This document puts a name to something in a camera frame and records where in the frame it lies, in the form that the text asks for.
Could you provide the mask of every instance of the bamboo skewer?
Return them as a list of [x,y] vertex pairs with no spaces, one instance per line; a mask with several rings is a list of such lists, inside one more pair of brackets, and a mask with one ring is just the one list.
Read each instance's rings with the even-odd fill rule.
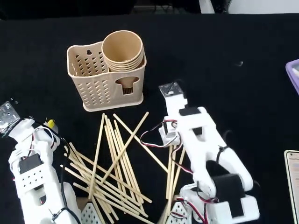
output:
[[[120,142],[120,139],[119,139],[119,137],[118,137],[118,134],[117,134],[117,131],[116,131],[116,130],[115,130],[115,136],[117,136],[117,137],[116,137],[117,142],[118,142],[119,146],[122,148],[122,147],[123,147],[123,143]],[[124,153],[124,157],[125,157],[125,161],[126,161],[126,158],[128,159],[128,154],[127,154],[127,152]],[[126,164],[126,168],[129,170],[127,161],[126,161],[125,164]],[[134,187],[135,189],[137,189],[138,192],[140,192],[139,188],[136,187],[136,185],[138,186],[137,182],[136,182],[136,185],[135,185],[134,181],[132,182],[132,184],[133,184],[133,187]],[[138,196],[136,196],[136,199],[137,199],[137,201],[141,204],[141,205],[140,205],[140,209],[141,209],[142,211],[144,211],[143,206],[142,206],[143,200],[141,200],[140,197],[138,197]]]
[[[114,130],[114,135],[115,135],[115,138],[116,138],[116,141],[117,141],[117,145],[118,145],[118,152],[120,151],[120,149],[122,149],[122,145],[121,145],[121,142],[119,140],[119,137],[118,137],[118,133],[116,130]],[[132,182],[133,179],[132,179],[132,176],[131,176],[131,173],[130,173],[130,170],[128,169],[128,163],[126,161],[126,158],[123,160],[123,171],[124,171],[124,174],[125,174],[125,177],[126,177],[126,181],[128,183],[128,185],[130,185],[131,187],[134,188],[134,183]],[[133,191],[130,190],[130,195],[132,198],[135,198],[135,195],[133,193]]]
[[[109,128],[107,126],[105,126],[105,133],[106,133],[106,137],[107,137],[107,141],[108,141],[108,147],[109,147],[109,150],[110,150],[111,159],[112,159],[112,162],[114,162],[115,157],[117,155],[116,155],[116,152],[115,152],[114,144],[111,140],[111,133],[110,133]],[[115,171],[115,176],[117,178],[119,178],[121,181],[123,181],[123,178],[122,178],[122,175],[121,175],[121,168],[120,168],[119,163],[117,163],[116,167],[114,167],[114,171]],[[120,183],[117,182],[117,187],[118,187],[119,190],[122,190],[122,192],[126,194],[126,190],[125,190],[123,185],[121,185]]]
[[[120,147],[120,143],[117,141],[116,134],[113,131],[113,127],[112,127],[110,119],[108,119],[108,123],[109,123],[109,128],[110,128],[110,131],[111,131],[111,134],[112,134],[112,138],[113,138],[113,141],[114,141],[114,144],[115,144],[115,147],[116,147],[116,151],[119,154],[121,152],[121,150],[120,150],[120,148],[121,148]],[[124,161],[124,159],[125,159],[125,153],[126,152],[124,152],[123,156],[120,158],[121,166],[122,166],[122,170],[123,170],[123,173],[125,175],[125,178],[126,178],[126,181],[127,181],[128,185],[132,186],[131,185],[131,181],[130,181],[130,179],[128,177],[128,173],[127,173],[127,166],[126,166],[127,163],[125,163],[125,161]],[[134,194],[133,194],[132,191],[130,191],[130,194],[131,194],[131,197],[135,199],[135,196],[134,196]]]
[[[73,185],[74,185],[75,187],[77,187],[77,188],[83,190],[83,191],[86,191],[86,192],[88,191],[87,188],[84,188],[84,187],[80,186],[79,184],[74,183]],[[127,210],[127,209],[125,209],[125,208],[123,208],[123,207],[121,207],[121,206],[119,206],[119,205],[117,205],[117,204],[115,204],[115,203],[113,203],[113,202],[107,200],[107,199],[102,198],[102,197],[99,196],[98,194],[94,194],[94,196],[97,197],[97,198],[99,198],[99,199],[101,199],[101,200],[103,200],[103,201],[105,201],[105,202],[107,202],[107,203],[109,203],[109,204],[111,204],[112,206],[118,208],[119,210],[122,210],[122,211],[128,213],[128,214],[131,215],[131,216],[134,216],[135,218],[137,218],[137,219],[139,219],[139,220],[141,220],[141,221],[143,221],[143,222],[145,222],[145,223],[147,223],[147,224],[154,224],[154,223],[150,222],[149,220],[147,220],[147,219],[145,219],[145,218],[142,218],[142,217],[136,215],[135,213],[133,213],[133,212],[131,212],[131,211],[129,211],[129,210]]]
[[[73,159],[72,158],[69,158],[69,159],[71,159],[73,162],[75,162],[75,163],[78,163],[78,165],[80,165],[80,166],[82,166],[82,167],[84,167],[84,168],[87,168],[86,167],[86,165],[85,165],[85,163],[84,163],[84,161],[82,160],[82,158],[79,156],[79,155],[76,155],[76,149],[75,149],[75,147],[73,146],[73,144],[72,143],[70,143],[70,146],[71,146],[71,148],[72,148],[72,150],[71,150],[71,155],[70,156],[72,156],[73,157]],[[115,213],[115,211],[114,211],[114,209],[111,207],[111,205],[110,204],[106,204],[106,209],[107,209],[107,212],[108,213],[112,213],[112,215],[114,216],[114,218],[116,219],[116,220],[119,220],[119,218],[118,218],[118,216],[117,216],[117,214]]]
[[[78,166],[76,166],[75,164],[71,163],[71,166],[74,167],[76,170],[80,170],[81,172],[83,172],[86,176],[90,177],[91,175],[89,175],[87,172],[85,172],[84,170],[82,170],[81,168],[79,168]],[[70,174],[72,174],[73,176],[75,176],[76,178],[78,178],[79,180],[87,183],[88,181],[86,179],[84,179],[83,177],[79,176],[78,174],[76,174],[75,172],[73,172],[72,170],[66,168],[65,169],[67,172],[69,172]],[[136,201],[134,201],[132,198],[130,198],[127,194],[123,193],[122,191],[118,190],[117,188],[114,187],[114,190],[112,190],[112,188],[109,188],[106,185],[102,185],[102,188],[106,189],[108,192],[110,192],[111,194],[113,194],[115,197],[118,197],[121,200],[124,200],[125,203],[127,203],[128,205],[130,205],[131,207],[135,207],[137,208],[136,210],[139,210],[138,207],[136,207],[136,205],[140,206],[140,204]]]
[[126,142],[126,144],[122,148],[121,152],[118,154],[118,156],[115,158],[115,161],[112,163],[112,165],[110,166],[110,168],[106,172],[105,176],[103,177],[103,180],[101,181],[102,183],[107,179],[107,177],[111,173],[112,169],[114,168],[114,166],[116,165],[116,163],[118,162],[118,160],[120,159],[120,157],[122,156],[122,154],[124,153],[124,151],[127,149],[128,145],[130,144],[130,142],[132,141],[132,139],[136,135],[137,131],[139,130],[140,126],[142,125],[142,123],[144,122],[144,120],[146,119],[146,117],[148,116],[148,114],[149,114],[149,112],[145,113],[145,115],[143,116],[143,118],[141,119],[141,121],[139,122],[139,124],[137,125],[137,127],[135,128],[135,130],[133,131],[133,133],[131,134],[131,136],[129,137],[128,141]]
[[[116,114],[113,114],[113,116],[127,130],[127,132],[129,132],[130,134],[133,134],[131,129],[128,128],[128,126]],[[134,138],[145,149],[145,151],[160,165],[160,167],[162,167],[162,169],[165,170],[165,172],[168,172],[168,169],[166,168],[166,166],[149,150],[149,148],[147,148],[145,145],[141,144],[140,139],[136,135],[134,136]]]
[[[76,158],[74,157],[72,151],[71,151],[71,155],[73,156],[73,158],[74,158],[75,160],[78,161],[78,158],[76,159]],[[79,171],[79,173],[80,173],[80,175],[81,175],[83,178],[89,180],[88,177],[87,177],[83,172],[80,172],[80,171]],[[98,202],[99,202],[100,206],[102,207],[104,213],[105,213],[106,216],[108,217],[109,221],[110,221],[111,223],[114,223],[112,217],[110,216],[110,213],[112,212],[112,211],[110,210],[110,205],[109,205],[109,204],[106,204],[105,202],[103,202],[103,201],[101,201],[101,200],[99,200],[99,199],[98,199]]]
[[[81,163],[82,166],[85,166],[85,164],[84,164],[84,162],[82,161],[82,159],[81,159],[80,157],[76,157],[76,156],[74,155],[74,152],[72,152],[72,150],[71,150],[71,155],[70,155],[70,156],[72,156],[72,158],[74,158],[74,159],[76,160],[76,162],[78,162],[79,164]],[[82,173],[82,172],[79,172],[79,173],[80,173],[80,175],[81,175],[83,178],[87,179],[87,177],[86,177],[86,175],[85,175],[84,173]],[[109,204],[106,204],[105,202],[102,202],[102,201],[100,201],[100,200],[99,200],[99,204],[100,204],[100,206],[103,208],[103,211],[104,211],[104,213],[106,214],[106,216],[108,217],[109,220],[112,219],[111,216],[110,216],[110,213],[111,213],[111,212],[113,213],[113,216],[115,217],[115,219],[116,219],[116,220],[119,220],[118,217],[117,217],[117,215],[116,215],[116,213],[114,212],[114,210],[111,208],[111,206],[110,206]]]
[[[106,124],[107,124],[107,129],[108,129],[108,133],[109,133],[110,142],[111,142],[112,149],[113,149],[113,152],[114,152],[114,158],[116,158],[117,154],[119,153],[118,144],[117,144],[117,142],[115,140],[115,135],[114,135],[113,128],[111,126],[111,122],[107,118],[107,116],[105,117],[105,120],[106,120]],[[130,181],[128,182],[128,175],[127,175],[127,173],[124,170],[124,163],[123,163],[122,157],[120,158],[120,162],[121,162],[122,170],[124,171],[125,179],[126,179],[128,185],[130,185]],[[116,166],[117,166],[117,169],[118,169],[118,173],[120,175],[120,180],[123,181],[122,174],[121,174],[121,167],[120,167],[119,162],[116,164]],[[122,191],[124,193],[126,193],[126,189],[125,189],[125,187],[123,185],[121,186],[121,188],[122,188]]]
[[173,146],[169,146],[169,154],[168,154],[168,173],[167,173],[167,183],[166,183],[166,199],[168,199],[169,195],[169,182],[170,182],[170,175],[171,175],[171,152]]
[[105,114],[102,114],[102,120],[101,120],[101,125],[100,125],[100,132],[99,132],[99,137],[98,137],[98,143],[97,143],[97,148],[95,151],[95,157],[94,157],[94,163],[93,163],[93,175],[92,179],[90,182],[90,188],[89,188],[89,193],[88,193],[88,199],[90,200],[92,197],[93,193],[93,184],[94,184],[94,175],[95,171],[97,170],[97,164],[98,164],[98,157],[99,157],[99,151],[100,151],[100,144],[101,144],[101,138],[102,138],[102,132],[103,132],[103,125],[104,125],[104,116]]
[[[76,178],[78,178],[79,180],[83,181],[83,182],[88,182],[87,180],[85,180],[84,178],[82,178],[81,176],[79,176],[78,174],[76,174],[75,172],[71,171],[68,168],[65,168],[65,170],[67,172],[69,172],[70,174],[72,174],[73,176],[75,176]],[[136,205],[132,204],[131,202],[125,200],[125,201],[120,201],[121,199],[123,199],[120,195],[115,195],[116,197],[118,197],[119,199],[115,198],[114,196],[108,194],[107,192],[101,190],[98,187],[95,187],[95,191],[102,193],[103,195],[109,197],[110,199],[112,199],[113,201],[115,201],[118,204],[123,204],[124,207],[126,207],[128,210],[132,211],[133,213],[139,215],[139,213],[141,213],[143,216],[148,217],[148,215],[143,212],[140,208],[138,208]]]
[[[172,153],[172,159],[176,159],[176,152]],[[168,208],[167,208],[167,215],[170,215],[170,210],[171,210],[171,202],[172,202],[172,188],[173,188],[173,176],[174,176],[174,161],[171,160],[171,175],[170,175],[170,180],[169,180],[169,195],[168,195]]]
[[[182,153],[181,153],[181,157],[179,158],[179,162],[178,162],[179,165],[182,165],[182,163],[183,163],[185,152],[186,152],[186,150],[185,150],[185,148],[183,148]],[[176,172],[176,176],[175,176],[174,182],[173,182],[172,195],[174,195],[174,191],[176,190],[176,186],[177,186],[177,183],[178,183],[178,176],[179,176],[180,171],[181,171],[181,167],[178,167],[177,172]]]
[[[121,137],[121,132],[118,128],[116,120],[114,120],[114,126],[115,126],[116,139],[119,142],[120,148],[122,149],[124,147],[124,144],[123,144],[122,137]],[[139,186],[138,186],[138,183],[137,183],[137,180],[136,180],[136,177],[135,177],[135,174],[134,174],[134,171],[133,171],[132,165],[130,163],[127,152],[124,152],[124,155],[125,155],[125,162],[126,162],[126,166],[127,166],[127,172],[128,172],[128,175],[129,175],[129,179],[131,181],[131,186],[133,188],[135,188],[140,193],[140,189],[139,189]]]
[[[93,165],[93,161],[91,161],[90,159],[88,159],[86,156],[84,156],[83,154],[79,153],[78,151],[76,151],[76,154],[81,157],[82,159],[84,159],[86,162],[90,163]],[[101,166],[97,165],[97,168],[102,171],[102,172],[106,172],[106,170],[104,168],[102,168]],[[116,180],[117,182],[119,182],[120,184],[124,185],[126,188],[128,188],[129,190],[133,191],[135,194],[139,195],[140,197],[142,197],[145,201],[147,201],[148,203],[152,203],[152,200],[150,200],[148,197],[144,196],[143,194],[139,193],[137,190],[135,190],[134,188],[130,187],[129,185],[127,185],[125,182],[122,182],[120,179],[116,178],[116,176],[114,176],[113,174],[109,175],[111,178],[113,178],[114,180]]]
[[100,210],[99,210],[99,207],[98,207],[98,205],[97,205],[97,202],[96,202],[95,199],[94,199],[94,196],[92,196],[92,203],[93,203],[93,205],[94,205],[94,208],[95,208],[95,210],[96,210],[96,212],[97,212],[97,214],[98,214],[98,217],[99,217],[100,221],[101,221],[102,223],[105,223],[105,220],[104,220],[104,218],[103,218],[103,216],[102,216],[102,214],[101,214],[101,212],[100,212]]

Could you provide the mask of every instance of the black background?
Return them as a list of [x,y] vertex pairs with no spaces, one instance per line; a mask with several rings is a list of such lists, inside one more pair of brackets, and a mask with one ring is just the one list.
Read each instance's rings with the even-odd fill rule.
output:
[[[220,134],[232,130],[229,145],[260,183],[260,189],[250,192],[258,200],[259,223],[292,223],[283,152],[298,147],[299,105],[285,64],[299,58],[298,23],[299,15],[289,14],[132,15],[0,22],[0,102],[14,97],[19,101],[14,107],[21,116],[54,118],[61,135],[93,159],[101,112],[83,109],[67,74],[66,50],[71,45],[101,41],[115,30],[132,30],[142,38],[148,59],[144,102],[105,111],[109,117],[116,113],[134,129],[149,111],[137,134],[140,136],[166,115],[158,86],[183,79],[190,105],[204,106]],[[121,133],[128,138],[124,129]],[[160,143],[158,133],[149,140]],[[3,223],[22,222],[7,162],[13,146],[12,139],[0,140]],[[167,150],[152,151],[167,163]],[[145,204],[145,211],[150,221],[157,222],[166,205],[166,173],[136,142],[130,144],[128,154],[142,193],[153,200],[153,204]],[[54,155],[58,172],[62,158],[61,147]],[[111,164],[106,141],[101,146],[99,164],[105,168]],[[65,180],[77,181],[69,174]],[[176,192],[191,181],[188,174],[181,173]],[[75,192],[86,196],[78,189]],[[139,223],[122,212],[118,215],[119,223]]]

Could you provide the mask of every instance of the beige basket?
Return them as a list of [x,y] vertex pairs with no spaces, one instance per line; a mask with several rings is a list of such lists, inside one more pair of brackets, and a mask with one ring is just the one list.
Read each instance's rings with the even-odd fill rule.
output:
[[[143,101],[143,78],[146,65],[128,72],[109,72],[101,52],[102,42],[67,50],[67,71],[88,112],[138,105]],[[136,77],[132,88],[123,88],[120,79]]]

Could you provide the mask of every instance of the purple container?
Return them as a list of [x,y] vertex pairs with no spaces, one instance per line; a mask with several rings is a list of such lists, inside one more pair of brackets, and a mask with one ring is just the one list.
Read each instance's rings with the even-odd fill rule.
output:
[[289,62],[285,65],[286,72],[288,73],[288,76],[293,83],[297,93],[299,94],[299,77],[294,73],[293,69],[296,69],[299,71],[299,59]]

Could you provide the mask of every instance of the perforated bracket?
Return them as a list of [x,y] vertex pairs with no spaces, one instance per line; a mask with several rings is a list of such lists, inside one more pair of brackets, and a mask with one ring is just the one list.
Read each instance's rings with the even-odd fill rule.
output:
[[87,203],[85,208],[81,212],[82,224],[105,224],[99,219],[99,216],[92,203]]
[[52,181],[52,178],[52,173],[48,164],[42,164],[16,176],[14,181],[18,197],[21,198],[26,192],[44,184],[46,181]]
[[191,214],[188,214],[181,202],[175,202],[171,211],[185,216],[186,218],[177,218],[170,215],[166,224],[192,224]]

